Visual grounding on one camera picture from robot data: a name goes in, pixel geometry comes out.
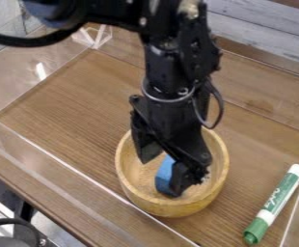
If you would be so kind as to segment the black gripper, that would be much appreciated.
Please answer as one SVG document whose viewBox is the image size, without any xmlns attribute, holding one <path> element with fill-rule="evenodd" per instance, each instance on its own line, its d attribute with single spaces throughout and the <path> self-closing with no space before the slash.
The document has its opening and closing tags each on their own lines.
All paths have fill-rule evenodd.
<svg viewBox="0 0 299 247">
<path fill-rule="evenodd" d="M 168 182 L 174 197 L 199 183 L 208 173 L 212 154 L 202 134 L 207 127 L 211 81 L 187 88 L 187 93 L 164 95 L 143 81 L 143 95 L 130 97 L 131 138 L 143 164 L 166 152 L 172 164 Z"/>
</svg>

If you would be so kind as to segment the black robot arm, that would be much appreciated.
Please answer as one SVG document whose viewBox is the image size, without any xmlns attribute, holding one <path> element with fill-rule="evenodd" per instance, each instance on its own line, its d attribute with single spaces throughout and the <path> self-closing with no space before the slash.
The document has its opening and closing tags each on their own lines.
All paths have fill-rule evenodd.
<svg viewBox="0 0 299 247">
<path fill-rule="evenodd" d="M 178 197 L 208 174 L 212 154 L 202 135 L 218 126 L 207 118 L 211 82 L 222 50 L 207 25 L 204 0 L 21 0 L 47 26 L 69 29 L 88 22 L 139 35 L 146 73 L 142 93 L 130 97 L 131 138 L 142 163 L 166 158 L 155 175 L 156 190 Z"/>
</svg>

